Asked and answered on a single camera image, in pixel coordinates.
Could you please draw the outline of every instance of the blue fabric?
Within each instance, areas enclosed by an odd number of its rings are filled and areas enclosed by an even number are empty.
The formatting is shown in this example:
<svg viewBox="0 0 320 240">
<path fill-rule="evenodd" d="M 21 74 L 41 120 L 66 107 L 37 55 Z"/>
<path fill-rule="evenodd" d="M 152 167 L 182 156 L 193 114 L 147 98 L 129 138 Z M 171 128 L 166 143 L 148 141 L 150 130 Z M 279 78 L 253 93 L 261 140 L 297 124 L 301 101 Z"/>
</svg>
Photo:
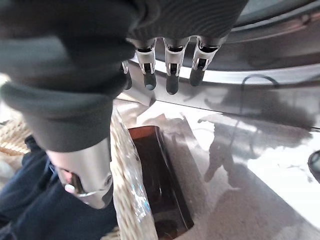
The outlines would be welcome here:
<svg viewBox="0 0 320 240">
<path fill-rule="evenodd" d="M 33 137 L 22 169 L 0 192 L 0 240 L 99 240 L 117 225 L 111 202 L 94 209 L 67 193 Z"/>
</svg>

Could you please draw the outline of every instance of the robotic hand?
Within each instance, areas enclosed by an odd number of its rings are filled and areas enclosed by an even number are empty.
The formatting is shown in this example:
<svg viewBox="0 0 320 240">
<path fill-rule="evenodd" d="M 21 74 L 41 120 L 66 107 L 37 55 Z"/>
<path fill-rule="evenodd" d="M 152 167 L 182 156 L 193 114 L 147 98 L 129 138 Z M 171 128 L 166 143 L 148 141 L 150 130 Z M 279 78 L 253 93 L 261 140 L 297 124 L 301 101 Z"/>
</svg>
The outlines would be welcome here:
<svg viewBox="0 0 320 240">
<path fill-rule="evenodd" d="M 167 91 L 175 94 L 184 50 L 198 36 L 190 83 L 204 71 L 247 0 L 5 0 L 0 3 L 1 97 L 19 110 L 56 166 L 65 190 L 94 208 L 112 198 L 110 119 L 136 53 L 145 86 L 165 42 Z"/>
</svg>

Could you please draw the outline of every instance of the dark blue jeans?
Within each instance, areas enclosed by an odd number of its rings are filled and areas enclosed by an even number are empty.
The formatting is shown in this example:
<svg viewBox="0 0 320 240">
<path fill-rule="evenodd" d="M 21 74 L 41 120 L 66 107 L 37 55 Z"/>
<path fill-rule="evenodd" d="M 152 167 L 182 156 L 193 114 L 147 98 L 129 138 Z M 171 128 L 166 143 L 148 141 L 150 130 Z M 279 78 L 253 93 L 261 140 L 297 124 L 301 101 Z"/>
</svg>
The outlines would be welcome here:
<svg viewBox="0 0 320 240">
<path fill-rule="evenodd" d="M 117 225 L 113 202 L 94 209 L 67 193 L 32 136 L 22 168 L 0 192 L 0 240 L 99 240 Z"/>
</svg>

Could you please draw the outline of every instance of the plastic bag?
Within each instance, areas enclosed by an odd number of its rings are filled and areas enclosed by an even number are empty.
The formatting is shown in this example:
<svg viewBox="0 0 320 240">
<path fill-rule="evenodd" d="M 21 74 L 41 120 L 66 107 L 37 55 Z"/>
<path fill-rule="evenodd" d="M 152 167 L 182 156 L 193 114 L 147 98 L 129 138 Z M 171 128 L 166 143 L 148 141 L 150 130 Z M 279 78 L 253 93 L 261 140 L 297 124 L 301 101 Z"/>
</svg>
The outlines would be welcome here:
<svg viewBox="0 0 320 240">
<path fill-rule="evenodd" d="M 114 107 L 110 125 L 113 202 L 121 240 L 157 240 L 142 167 L 128 129 Z"/>
</svg>

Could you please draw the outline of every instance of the dark brown glass object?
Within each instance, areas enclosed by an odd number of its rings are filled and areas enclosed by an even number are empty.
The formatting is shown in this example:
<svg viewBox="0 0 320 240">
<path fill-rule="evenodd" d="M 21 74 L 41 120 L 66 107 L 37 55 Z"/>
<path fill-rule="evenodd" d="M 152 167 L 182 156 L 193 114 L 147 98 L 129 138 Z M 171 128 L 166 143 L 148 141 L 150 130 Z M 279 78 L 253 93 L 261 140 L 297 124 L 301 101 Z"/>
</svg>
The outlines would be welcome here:
<svg viewBox="0 0 320 240">
<path fill-rule="evenodd" d="M 171 240 L 190 229 L 194 222 L 172 167 L 163 135 L 157 126 L 129 129 L 138 151 L 143 184 L 160 240 Z"/>
</svg>

